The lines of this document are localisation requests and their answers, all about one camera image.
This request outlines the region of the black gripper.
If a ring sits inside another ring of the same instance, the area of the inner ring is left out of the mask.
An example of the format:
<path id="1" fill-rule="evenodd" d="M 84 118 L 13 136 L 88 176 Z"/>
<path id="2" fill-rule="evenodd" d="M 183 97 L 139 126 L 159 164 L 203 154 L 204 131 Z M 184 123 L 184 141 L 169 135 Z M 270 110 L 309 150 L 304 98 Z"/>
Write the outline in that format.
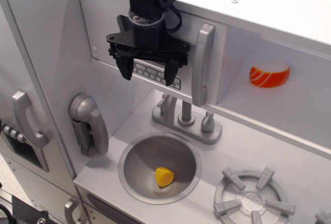
<path id="1" fill-rule="evenodd" d="M 130 21 L 119 21 L 119 33 L 106 36 L 112 56 L 126 80 L 131 80 L 134 59 L 165 64 L 164 79 L 166 86 L 173 84 L 178 68 L 188 64 L 190 45 L 167 33 L 163 24 L 143 28 Z"/>

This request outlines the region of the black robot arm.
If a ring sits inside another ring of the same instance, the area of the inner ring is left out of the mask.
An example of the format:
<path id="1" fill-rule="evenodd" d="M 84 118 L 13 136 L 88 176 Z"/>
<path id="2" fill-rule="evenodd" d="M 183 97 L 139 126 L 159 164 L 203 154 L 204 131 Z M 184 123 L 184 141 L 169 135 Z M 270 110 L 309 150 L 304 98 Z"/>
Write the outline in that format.
<path id="1" fill-rule="evenodd" d="M 109 55 L 116 60 L 122 76 L 130 80 L 134 60 L 159 62 L 164 64 L 165 84 L 174 83 L 178 69 L 188 64 L 190 45 L 172 37 L 182 22 L 167 28 L 165 13 L 171 10 L 178 19 L 181 13 L 173 3 L 176 0 L 129 0 L 128 16 L 119 15 L 117 22 L 120 31 L 108 34 Z"/>

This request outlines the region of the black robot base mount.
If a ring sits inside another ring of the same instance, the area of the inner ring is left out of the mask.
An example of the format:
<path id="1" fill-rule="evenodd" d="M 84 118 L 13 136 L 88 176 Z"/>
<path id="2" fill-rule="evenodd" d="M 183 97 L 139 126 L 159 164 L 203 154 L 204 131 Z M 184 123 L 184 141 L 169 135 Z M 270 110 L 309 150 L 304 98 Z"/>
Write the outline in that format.
<path id="1" fill-rule="evenodd" d="M 1 223 L 52 223 L 48 212 L 38 211 L 15 196 L 1 201 Z"/>

